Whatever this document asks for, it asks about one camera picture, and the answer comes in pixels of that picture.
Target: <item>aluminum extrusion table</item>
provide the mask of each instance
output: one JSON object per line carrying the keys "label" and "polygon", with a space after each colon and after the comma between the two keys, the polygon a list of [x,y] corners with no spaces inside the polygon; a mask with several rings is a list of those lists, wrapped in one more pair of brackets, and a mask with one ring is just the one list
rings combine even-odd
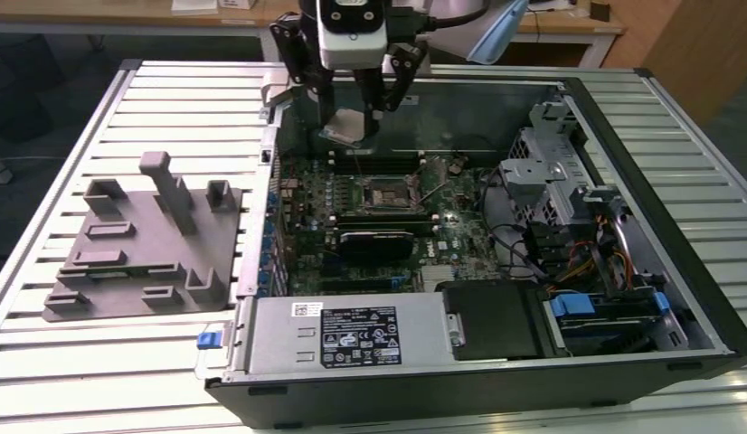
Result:
{"label": "aluminum extrusion table", "polygon": [[[260,84],[271,63],[132,63],[121,70],[0,275],[0,433],[249,432],[204,392],[223,351],[196,336],[233,311],[47,323],[44,299],[81,228],[83,191],[116,177],[149,186],[140,155],[165,150],[189,188],[248,188],[236,251],[247,255],[248,203],[263,194],[268,131]],[[747,324],[747,183],[654,78],[634,71],[435,66],[433,73],[578,76]],[[600,157],[595,163],[611,180]],[[235,260],[235,276],[243,259]],[[747,432],[747,368],[603,409],[399,421],[311,432]]]}

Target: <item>warning label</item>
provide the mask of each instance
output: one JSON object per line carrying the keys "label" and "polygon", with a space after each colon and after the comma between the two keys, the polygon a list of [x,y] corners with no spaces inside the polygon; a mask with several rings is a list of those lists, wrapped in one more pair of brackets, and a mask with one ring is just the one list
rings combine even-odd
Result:
{"label": "warning label", "polygon": [[323,366],[401,364],[397,310],[359,307],[323,310]]}

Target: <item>black cable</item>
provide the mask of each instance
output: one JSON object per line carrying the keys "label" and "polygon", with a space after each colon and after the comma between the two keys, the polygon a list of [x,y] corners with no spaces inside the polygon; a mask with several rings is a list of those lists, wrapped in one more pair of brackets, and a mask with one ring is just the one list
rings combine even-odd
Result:
{"label": "black cable", "polygon": [[520,244],[522,242],[524,242],[523,240],[519,240],[516,242],[512,243],[512,250],[509,250],[509,264],[505,267],[505,273],[507,273],[507,278],[509,280],[530,280],[531,278],[534,278],[536,276],[536,274],[534,273],[534,271],[531,272],[531,274],[528,276],[514,276],[512,275],[512,269],[527,269],[528,271],[531,271],[531,268],[527,267],[526,265],[518,265],[515,264],[515,254],[514,249],[515,246],[518,246],[518,244]]}
{"label": "black cable", "polygon": [[534,21],[538,24],[538,43],[542,40],[542,27],[539,26],[539,11],[535,11],[534,9],[528,8],[528,12],[531,12],[534,14]]}
{"label": "black cable", "polygon": [[483,194],[480,195],[480,217],[481,217],[481,221],[483,221],[483,226],[485,227],[485,230],[488,232],[488,235],[491,236],[491,238],[493,239],[493,241],[511,252],[511,255],[515,255],[518,258],[520,258],[526,264],[526,266],[531,269],[531,272],[535,274],[535,276],[538,277],[538,279],[542,282],[546,283],[551,283],[552,279],[548,276],[548,274],[542,270],[542,268],[539,267],[538,264],[534,263],[534,261],[527,257],[527,255],[524,255],[523,253],[520,253],[497,235],[496,233],[493,233],[493,231],[491,230],[489,226],[488,226],[488,221],[485,218],[485,198],[487,198],[487,194],[488,194],[488,188],[491,187],[491,179],[493,179],[493,176],[500,175],[499,172],[499,168],[496,167],[493,169],[493,171],[491,172],[491,175],[488,176],[487,182],[485,182],[485,188],[483,189]]}
{"label": "black cable", "polygon": [[493,225],[493,227],[489,228],[488,230],[495,231],[497,228],[504,228],[504,227],[507,227],[507,228],[509,228],[515,231],[519,231],[519,232],[526,232],[526,228],[523,226],[520,226],[519,224],[515,224],[515,223],[499,223],[499,224]]}
{"label": "black cable", "polygon": [[473,20],[485,15],[489,8],[491,0],[483,0],[483,6],[471,14],[452,16],[451,18],[433,18],[431,23],[432,29],[429,31],[433,32],[436,29],[448,29],[451,27],[459,27],[460,25],[471,23]]}

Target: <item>white sticker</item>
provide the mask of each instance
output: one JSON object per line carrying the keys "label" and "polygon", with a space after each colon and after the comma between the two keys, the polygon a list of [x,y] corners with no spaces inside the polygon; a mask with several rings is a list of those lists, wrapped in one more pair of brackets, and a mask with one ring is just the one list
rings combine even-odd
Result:
{"label": "white sticker", "polygon": [[324,303],[293,303],[292,316],[321,316]]}

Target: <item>blue latch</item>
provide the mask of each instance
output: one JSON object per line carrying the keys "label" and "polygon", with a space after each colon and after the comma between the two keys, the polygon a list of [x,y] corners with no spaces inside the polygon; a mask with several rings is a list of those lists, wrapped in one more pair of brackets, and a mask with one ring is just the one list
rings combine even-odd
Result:
{"label": "blue latch", "polygon": [[556,317],[595,314],[595,306],[588,294],[562,294],[551,300],[551,307]]}
{"label": "blue latch", "polygon": [[199,350],[213,350],[223,348],[223,332],[204,332],[196,339],[196,348]]}
{"label": "blue latch", "polygon": [[405,280],[408,278],[405,278],[404,276],[396,276],[392,278],[392,289],[399,289],[399,287],[401,287],[401,284],[405,283]]}
{"label": "blue latch", "polygon": [[671,302],[667,300],[667,297],[662,292],[654,293],[654,301],[660,308],[660,312],[663,312],[663,314],[667,314],[671,311]]}

